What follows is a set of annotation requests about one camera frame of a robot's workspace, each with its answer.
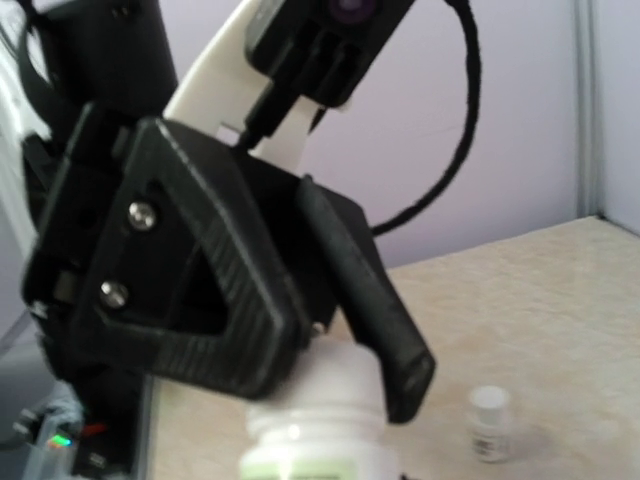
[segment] green led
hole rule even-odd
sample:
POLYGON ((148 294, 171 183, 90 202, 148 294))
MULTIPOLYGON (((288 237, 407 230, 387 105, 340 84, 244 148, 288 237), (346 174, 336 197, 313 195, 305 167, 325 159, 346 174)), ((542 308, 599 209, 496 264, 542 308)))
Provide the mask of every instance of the green led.
POLYGON ((62 435, 54 435, 51 440, 49 440, 49 443, 61 447, 68 447, 69 445, 71 445, 71 440, 63 437, 62 435))

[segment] camera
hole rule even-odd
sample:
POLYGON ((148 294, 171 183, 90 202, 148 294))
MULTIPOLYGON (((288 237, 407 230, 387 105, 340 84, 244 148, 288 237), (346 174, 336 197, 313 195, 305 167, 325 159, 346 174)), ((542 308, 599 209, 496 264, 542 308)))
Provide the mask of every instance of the camera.
POLYGON ((343 105, 414 0, 263 0, 245 55, 281 88, 343 105))

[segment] white bottle cap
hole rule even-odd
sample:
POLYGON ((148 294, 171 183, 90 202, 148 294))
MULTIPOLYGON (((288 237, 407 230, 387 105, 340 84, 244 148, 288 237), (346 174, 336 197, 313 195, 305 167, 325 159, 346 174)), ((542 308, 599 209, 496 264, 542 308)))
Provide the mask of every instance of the white bottle cap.
POLYGON ((471 392, 473 415, 478 422, 487 426, 500 426, 509 413, 511 396, 500 387, 484 386, 471 392))
POLYGON ((318 337, 300 355, 291 376, 269 398, 249 406, 248 430, 256 436, 274 419, 286 414, 333 409, 347 417, 356 412, 386 423, 382 370, 370 350, 350 342, 318 337))

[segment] red wire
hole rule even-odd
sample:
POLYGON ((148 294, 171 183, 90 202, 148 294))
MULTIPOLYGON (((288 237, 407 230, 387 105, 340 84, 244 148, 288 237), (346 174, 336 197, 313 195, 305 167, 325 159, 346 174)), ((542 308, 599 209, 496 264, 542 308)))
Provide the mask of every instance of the red wire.
POLYGON ((109 427, 104 423, 94 423, 93 425, 87 425, 82 429, 82 436, 92 437, 94 435, 98 435, 99 433, 106 432, 108 429, 109 427))

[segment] small white vial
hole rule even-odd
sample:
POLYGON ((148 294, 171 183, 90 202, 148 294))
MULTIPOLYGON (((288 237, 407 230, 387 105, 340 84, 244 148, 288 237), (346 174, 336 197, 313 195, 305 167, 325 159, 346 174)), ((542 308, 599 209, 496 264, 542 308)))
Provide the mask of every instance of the small white vial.
POLYGON ((508 460, 511 449, 511 396, 500 387, 485 386, 471 392, 470 430, 473 451, 486 463, 508 460))

